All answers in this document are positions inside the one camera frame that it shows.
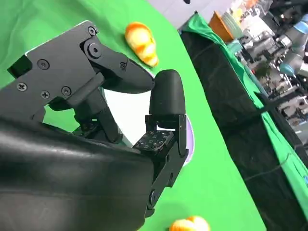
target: toy fruit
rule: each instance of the toy fruit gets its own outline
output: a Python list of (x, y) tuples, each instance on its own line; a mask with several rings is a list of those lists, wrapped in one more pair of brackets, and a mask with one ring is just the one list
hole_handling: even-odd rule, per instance
[(210, 227), (206, 220), (204, 220), (202, 217), (199, 216), (191, 216), (189, 218), (186, 218), (187, 220), (192, 221), (195, 226), (197, 227), (197, 230), (199, 231), (209, 231)]
[(130, 23), (126, 27), (125, 39), (135, 54), (147, 65), (158, 64), (156, 42), (151, 30), (142, 23)]
[(210, 227), (202, 217), (191, 216), (175, 221), (169, 231), (210, 231)]
[(183, 219), (175, 221), (169, 231), (198, 231), (198, 229), (192, 221)]

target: green backdrop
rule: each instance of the green backdrop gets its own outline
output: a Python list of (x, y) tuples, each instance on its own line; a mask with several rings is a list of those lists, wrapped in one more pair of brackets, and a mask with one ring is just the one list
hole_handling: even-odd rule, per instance
[[(6, 0), (1, 3), (0, 84), (12, 81), (6, 69), (27, 50), (90, 20), (109, 48), (138, 62), (123, 37), (133, 21), (153, 31), (162, 69), (177, 70), (183, 81), (187, 114), (195, 134), (195, 152), (172, 189), (165, 189), (143, 231), (160, 231), (191, 215), (204, 217), (213, 231), (263, 231), (265, 226), (232, 162), (211, 115), (203, 88), (176, 29), (145, 0)], [(47, 110), (45, 119), (72, 131), (72, 111)]]

